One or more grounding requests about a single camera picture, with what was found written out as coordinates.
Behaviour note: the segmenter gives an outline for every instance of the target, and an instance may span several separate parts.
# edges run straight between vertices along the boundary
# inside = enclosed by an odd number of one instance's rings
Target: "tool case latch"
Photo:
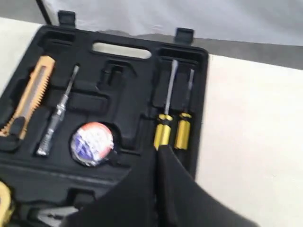
[[[58,12],[59,25],[63,27],[76,27],[76,13],[72,11],[60,10]]]
[[[194,40],[194,30],[178,27],[176,29],[174,42],[176,44],[191,45]]]

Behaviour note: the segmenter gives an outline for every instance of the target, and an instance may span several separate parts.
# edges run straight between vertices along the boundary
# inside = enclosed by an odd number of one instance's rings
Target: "yellow tape measure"
[[[0,227],[3,227],[10,220],[14,212],[9,188],[0,181]]]

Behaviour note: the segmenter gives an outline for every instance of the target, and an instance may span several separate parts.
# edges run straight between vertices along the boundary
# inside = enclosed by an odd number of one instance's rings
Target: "screwdriver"
[[[50,153],[53,134],[56,132],[59,124],[64,119],[66,104],[67,104],[67,101],[69,99],[69,94],[71,92],[71,87],[74,83],[74,80],[75,80],[75,77],[78,73],[78,70],[79,70],[79,66],[76,65],[74,67],[74,70],[73,70],[72,76],[70,78],[69,84],[68,84],[60,102],[56,106],[56,110],[52,115],[51,122],[49,123],[46,134],[44,135],[44,137],[43,137],[43,139],[40,143],[40,146],[39,146],[39,148],[36,152],[36,154],[38,156],[44,156],[45,157],[45,156],[48,156],[49,153]]]
[[[191,115],[188,113],[189,109],[189,102],[190,102],[190,95],[193,88],[193,81],[194,81],[194,73],[193,69],[190,70],[189,74],[189,81],[186,93],[186,99],[183,105],[183,112],[180,114],[180,121],[178,123],[177,129],[177,136],[176,136],[176,149],[184,149],[187,150],[188,147],[188,139],[189,139],[189,132],[190,132],[190,119]]]
[[[169,79],[169,88],[167,91],[166,103],[164,114],[159,114],[158,121],[159,124],[156,128],[155,140],[154,140],[154,147],[158,150],[160,145],[166,145],[169,143],[169,136],[170,136],[170,127],[173,118],[169,115],[169,107],[171,101],[171,94],[172,88],[174,85],[175,76],[177,73],[179,62],[177,60],[173,60],[171,64],[171,73]]]

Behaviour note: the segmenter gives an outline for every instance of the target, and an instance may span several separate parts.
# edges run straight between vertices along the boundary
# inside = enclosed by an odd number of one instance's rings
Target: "tool case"
[[[42,26],[37,31],[0,98],[2,128],[12,117],[40,56],[54,59],[47,89],[30,118],[24,139],[0,137],[0,180],[10,188],[16,203],[12,218],[41,226],[31,218],[38,203],[53,207],[94,202],[140,163],[144,151],[153,147],[157,117],[164,110],[174,59],[179,66],[169,110],[173,116],[169,144],[174,148],[189,71],[194,69],[189,144],[181,152],[184,168],[195,177],[208,53],[191,46],[194,31],[176,29],[174,43],[169,44],[78,30],[72,12],[61,11],[59,21],[59,26]],[[110,48],[135,48],[144,56],[102,52],[95,49],[99,43],[109,44]],[[37,157],[39,142],[75,64],[79,65],[79,72],[65,118],[54,135],[51,153]],[[80,165],[71,156],[72,135],[88,122],[106,125],[118,150],[113,160],[95,167]]]

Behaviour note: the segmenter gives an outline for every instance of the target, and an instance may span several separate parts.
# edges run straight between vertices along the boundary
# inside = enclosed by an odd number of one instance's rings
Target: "white table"
[[[0,94],[39,24],[0,18]],[[303,226],[303,72],[210,55],[196,181],[262,227]]]

